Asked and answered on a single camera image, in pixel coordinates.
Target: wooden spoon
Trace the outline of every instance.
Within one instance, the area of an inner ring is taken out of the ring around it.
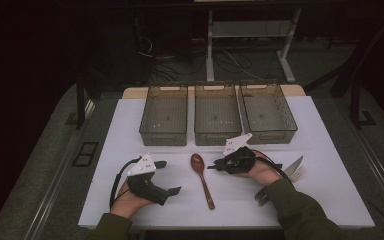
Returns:
[[[198,173],[199,177],[201,178],[202,186],[204,187],[205,197],[207,198],[208,207],[211,210],[213,210],[216,207],[214,206],[214,202],[213,202],[213,199],[211,198],[210,191],[208,191],[207,184],[205,183],[205,179],[204,179],[205,163],[204,163],[204,160],[202,159],[202,157],[199,154],[194,153],[191,156],[191,166],[192,166],[192,169],[196,173]]]

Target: knife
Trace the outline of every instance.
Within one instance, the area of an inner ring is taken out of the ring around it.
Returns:
[[[285,169],[285,171],[283,171],[288,177],[290,175],[292,175],[295,170],[297,170],[298,166],[301,164],[302,162],[302,159],[304,158],[304,156],[301,156],[300,158],[298,158],[297,160],[295,160],[295,162],[293,162],[289,167],[287,167]],[[258,202],[258,206],[263,206],[264,204],[266,204],[268,201],[269,201],[269,198],[267,197],[266,195],[266,192],[265,192],[265,187],[263,187],[256,195],[255,195],[255,201]]]

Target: green sleeve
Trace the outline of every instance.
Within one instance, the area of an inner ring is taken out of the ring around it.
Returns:
[[[104,213],[87,240],[127,240],[132,221],[114,214]]]
[[[316,200],[297,192],[286,179],[269,185],[266,193],[277,210],[278,221],[287,239],[347,239],[345,233],[326,217]]]

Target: white table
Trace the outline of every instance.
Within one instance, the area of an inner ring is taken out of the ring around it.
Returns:
[[[298,191],[315,198],[327,216],[342,228],[373,227],[360,195],[346,171],[329,134],[310,97],[288,96],[289,106],[298,125],[290,144],[251,145],[276,163],[290,165],[301,155],[305,175],[295,183]],[[199,153],[206,165],[223,157],[223,147],[197,147],[194,144],[194,101],[189,99],[188,144],[185,147],[145,147],[139,125],[145,99],[121,99],[114,113],[107,139],[95,171],[79,225],[94,228],[108,202],[116,174],[123,165],[151,153],[154,161],[165,160],[167,166],[156,171],[152,181],[163,189],[182,186],[177,196],[164,206],[154,204],[134,216],[135,230],[167,229],[275,229],[279,228],[271,203],[258,207],[254,195],[261,186],[250,179],[230,176],[206,169],[215,210],[207,206],[198,175],[190,167],[190,157]]]

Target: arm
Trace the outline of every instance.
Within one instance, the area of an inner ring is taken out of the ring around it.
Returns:
[[[276,208],[287,239],[346,239],[344,232],[326,217],[316,200],[297,192],[268,165],[256,161],[248,173],[240,176],[250,177],[267,186],[267,196]]]
[[[120,188],[119,197],[109,213],[104,213],[96,229],[87,240],[127,240],[132,221],[130,218],[142,207],[152,204],[151,201],[137,197],[129,191],[125,182]]]

